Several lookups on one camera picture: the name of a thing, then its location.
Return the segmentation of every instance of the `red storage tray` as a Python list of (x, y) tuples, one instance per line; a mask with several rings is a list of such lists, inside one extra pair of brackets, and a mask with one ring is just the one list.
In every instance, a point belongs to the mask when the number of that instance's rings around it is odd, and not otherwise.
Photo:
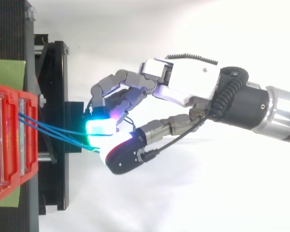
[(26, 166), (20, 171), (19, 103), (26, 105), (25, 114), (37, 120), (37, 96), (0, 86), (0, 200), (33, 177), (38, 171), (38, 134), (24, 126), (26, 137)]

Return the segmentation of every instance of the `green cloth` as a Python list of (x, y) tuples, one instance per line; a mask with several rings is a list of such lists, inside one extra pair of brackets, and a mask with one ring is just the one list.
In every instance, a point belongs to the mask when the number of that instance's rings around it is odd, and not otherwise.
[[(0, 85), (23, 90), (25, 61), (0, 60)], [(18, 207), (20, 186), (0, 201), (0, 207)]]

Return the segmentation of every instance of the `spiral cable wrap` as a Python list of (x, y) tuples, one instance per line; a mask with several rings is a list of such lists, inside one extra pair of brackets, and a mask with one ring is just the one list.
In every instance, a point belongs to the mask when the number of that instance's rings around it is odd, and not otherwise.
[(233, 101), (236, 93), (247, 83), (249, 78), (248, 72), (238, 67), (225, 67), (220, 70), (220, 73), (236, 77), (225, 86), (212, 102), (210, 116), (216, 121), (219, 121), (224, 116), (228, 105)]

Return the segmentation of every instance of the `metal rod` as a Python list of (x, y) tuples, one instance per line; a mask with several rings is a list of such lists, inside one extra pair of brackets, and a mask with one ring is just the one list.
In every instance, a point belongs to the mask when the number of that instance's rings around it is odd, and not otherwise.
[(34, 54), (35, 55), (42, 54), (43, 48), (44, 48), (44, 45), (35, 45), (34, 46)]
[(49, 153), (47, 152), (39, 152), (39, 157), (38, 157), (39, 162), (50, 162), (52, 159), (50, 158)]

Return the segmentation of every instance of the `white background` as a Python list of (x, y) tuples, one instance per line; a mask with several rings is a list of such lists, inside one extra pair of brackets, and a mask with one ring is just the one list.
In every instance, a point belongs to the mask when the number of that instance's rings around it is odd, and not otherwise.
[[(35, 32), (70, 47), (70, 101), (119, 69), (185, 52), (290, 91), (290, 0), (30, 2)], [(148, 97), (130, 116), (141, 126), (187, 112)], [(290, 232), (290, 144), (209, 121), (121, 176), (94, 153), (70, 154), (70, 206), (48, 207), (40, 231)]]

